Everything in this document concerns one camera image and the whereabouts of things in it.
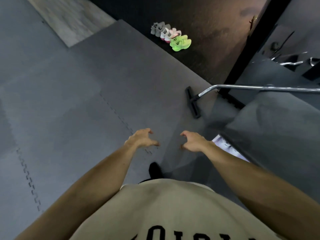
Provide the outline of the white pink sneaker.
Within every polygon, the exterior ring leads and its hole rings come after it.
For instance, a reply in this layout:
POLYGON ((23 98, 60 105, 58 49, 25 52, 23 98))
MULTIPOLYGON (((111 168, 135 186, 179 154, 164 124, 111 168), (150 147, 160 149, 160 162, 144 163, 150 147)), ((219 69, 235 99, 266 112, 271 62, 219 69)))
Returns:
POLYGON ((176 28, 172 28, 172 37, 171 37, 171 39, 176 37, 176 36, 181 36, 181 35, 182 35, 182 32, 180 30, 177 30, 176 28))
POLYGON ((161 35, 160 35, 160 39, 162 41, 165 41, 167 43, 170 43, 170 40, 172 38, 172 29, 168 29, 168 28, 164 28, 162 31, 161 31, 161 35))

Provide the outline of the person's right forearm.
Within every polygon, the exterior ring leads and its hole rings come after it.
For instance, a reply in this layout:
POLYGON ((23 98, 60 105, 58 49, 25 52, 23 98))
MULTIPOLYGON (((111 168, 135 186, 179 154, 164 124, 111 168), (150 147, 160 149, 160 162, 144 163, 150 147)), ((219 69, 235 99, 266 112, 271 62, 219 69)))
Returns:
POLYGON ((226 153, 211 141, 202 152, 246 208, 287 240, 320 240, 320 205, 278 176, 226 153))

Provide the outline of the person's right hand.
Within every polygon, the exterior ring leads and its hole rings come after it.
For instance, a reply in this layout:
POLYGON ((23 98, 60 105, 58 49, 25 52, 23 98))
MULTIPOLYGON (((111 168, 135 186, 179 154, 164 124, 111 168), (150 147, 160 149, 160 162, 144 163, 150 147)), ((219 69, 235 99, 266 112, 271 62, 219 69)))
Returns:
POLYGON ((212 145, 212 141, 206 140, 199 133, 191 132, 191 131, 183 131, 180 136, 186 138, 186 143, 188 143, 188 151, 191 152, 204 152, 205 149, 212 145))

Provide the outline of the grey fabric sofa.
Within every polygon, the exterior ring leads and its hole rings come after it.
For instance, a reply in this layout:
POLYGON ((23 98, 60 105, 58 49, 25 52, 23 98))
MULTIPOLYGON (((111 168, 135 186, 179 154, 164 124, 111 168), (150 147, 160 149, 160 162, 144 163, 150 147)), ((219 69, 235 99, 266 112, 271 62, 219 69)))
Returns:
POLYGON ((261 92, 221 135, 320 204, 320 110, 290 93, 261 92))

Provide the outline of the person's left hand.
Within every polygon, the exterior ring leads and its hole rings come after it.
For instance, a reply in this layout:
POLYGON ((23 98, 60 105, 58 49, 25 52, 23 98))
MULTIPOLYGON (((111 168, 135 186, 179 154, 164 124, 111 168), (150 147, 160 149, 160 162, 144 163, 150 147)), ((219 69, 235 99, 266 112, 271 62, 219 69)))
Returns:
POLYGON ((124 145, 134 148, 149 147, 150 134, 153 134, 150 128, 140 129, 131 135, 124 145))

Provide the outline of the black frame post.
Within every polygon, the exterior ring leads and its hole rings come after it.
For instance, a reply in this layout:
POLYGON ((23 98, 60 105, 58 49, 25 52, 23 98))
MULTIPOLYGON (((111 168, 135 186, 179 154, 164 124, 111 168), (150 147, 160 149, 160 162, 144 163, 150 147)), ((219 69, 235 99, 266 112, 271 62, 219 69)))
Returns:
POLYGON ((236 84, 250 60, 262 48, 292 0, 267 0, 250 30, 246 44, 224 84, 236 84))

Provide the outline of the person's black sock foot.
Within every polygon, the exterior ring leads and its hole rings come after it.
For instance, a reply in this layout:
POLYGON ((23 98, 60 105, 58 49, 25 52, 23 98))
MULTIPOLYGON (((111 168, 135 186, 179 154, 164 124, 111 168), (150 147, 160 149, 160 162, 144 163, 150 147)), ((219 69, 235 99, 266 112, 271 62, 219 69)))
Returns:
POLYGON ((157 162, 152 162, 148 169, 150 180, 155 179, 164 179, 164 175, 162 173, 161 167, 158 165, 157 162))

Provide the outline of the silver vacuum metal tube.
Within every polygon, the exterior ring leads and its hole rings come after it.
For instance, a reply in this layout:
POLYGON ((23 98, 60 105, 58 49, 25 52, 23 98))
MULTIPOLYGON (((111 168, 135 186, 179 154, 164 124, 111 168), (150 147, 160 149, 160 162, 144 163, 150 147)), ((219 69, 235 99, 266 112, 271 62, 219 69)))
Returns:
POLYGON ((295 92, 295 93, 312 93, 320 94, 320 88, 303 88, 303 87, 275 87, 275 86, 254 86, 254 85, 232 85, 232 84, 217 84, 212 85, 199 94, 193 95, 191 87, 185 89, 187 100, 194 102, 202 96, 213 90, 219 89, 238 89, 238 90, 257 90, 267 92, 295 92))

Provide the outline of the chrome metal bar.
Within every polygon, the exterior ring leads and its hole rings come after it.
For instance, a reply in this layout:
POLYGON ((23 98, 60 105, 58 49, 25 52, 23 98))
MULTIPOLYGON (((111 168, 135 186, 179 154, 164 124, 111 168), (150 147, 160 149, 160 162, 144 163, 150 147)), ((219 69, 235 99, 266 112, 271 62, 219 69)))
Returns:
POLYGON ((310 67, 314 67, 316 64, 320 62, 320 55, 314 56, 310 52, 302 52, 302 53, 292 53, 292 54, 282 54, 276 53, 270 56, 270 60, 280 64, 281 66, 293 66, 297 67, 300 65, 307 65, 310 67))

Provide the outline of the neon green sneaker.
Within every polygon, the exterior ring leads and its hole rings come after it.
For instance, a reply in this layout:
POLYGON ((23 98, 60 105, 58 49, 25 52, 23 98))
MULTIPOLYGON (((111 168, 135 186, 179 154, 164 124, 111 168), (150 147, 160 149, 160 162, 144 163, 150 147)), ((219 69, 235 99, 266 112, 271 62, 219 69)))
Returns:
POLYGON ((178 35, 170 40, 170 46, 174 47, 175 45, 178 45, 180 41, 187 40, 187 39, 188 39, 187 35, 178 35))
POLYGON ((191 46, 191 43, 191 39, 171 40, 170 46, 172 47, 173 51, 179 52, 181 50, 188 49, 191 46))

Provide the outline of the white printed cloth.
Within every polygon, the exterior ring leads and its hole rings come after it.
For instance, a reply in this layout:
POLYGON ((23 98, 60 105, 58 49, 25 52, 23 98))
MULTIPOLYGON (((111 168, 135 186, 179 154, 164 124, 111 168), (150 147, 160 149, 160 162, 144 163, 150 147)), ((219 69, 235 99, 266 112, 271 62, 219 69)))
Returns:
POLYGON ((222 150, 224 150, 225 152, 238 157, 244 161, 250 162, 248 161, 241 153, 239 153, 236 149, 234 149, 233 146, 231 146, 221 135, 217 135, 212 142, 218 146, 219 148, 221 148, 222 150))

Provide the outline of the grey foam floor mat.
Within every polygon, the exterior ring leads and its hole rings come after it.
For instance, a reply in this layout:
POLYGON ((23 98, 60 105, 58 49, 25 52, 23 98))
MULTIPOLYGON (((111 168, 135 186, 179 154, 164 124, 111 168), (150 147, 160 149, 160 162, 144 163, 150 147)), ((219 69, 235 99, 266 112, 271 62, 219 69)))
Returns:
POLYGON ((125 184, 157 161, 165 176, 205 184, 242 205, 204 156, 180 150, 183 130, 213 139, 235 109, 211 93, 193 119, 185 88, 209 83, 119 20, 67 48, 27 0, 0 0, 0 240, 13 240, 75 181, 139 129, 125 184))

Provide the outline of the person's left forearm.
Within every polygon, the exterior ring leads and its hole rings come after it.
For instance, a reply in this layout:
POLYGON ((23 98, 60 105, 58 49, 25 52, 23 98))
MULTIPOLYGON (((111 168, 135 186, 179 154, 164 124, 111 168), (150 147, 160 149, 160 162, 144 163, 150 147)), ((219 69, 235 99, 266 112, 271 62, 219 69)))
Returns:
POLYGON ((64 192, 15 240, 69 240, 121 188, 138 144, 126 142, 64 192))

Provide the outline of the beige printed shirt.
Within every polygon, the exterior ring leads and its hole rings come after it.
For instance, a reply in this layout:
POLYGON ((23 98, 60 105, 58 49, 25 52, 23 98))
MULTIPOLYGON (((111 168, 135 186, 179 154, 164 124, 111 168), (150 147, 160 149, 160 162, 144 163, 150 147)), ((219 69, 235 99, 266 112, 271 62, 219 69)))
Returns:
POLYGON ((247 210, 197 183, 124 185, 70 240, 282 240, 247 210))

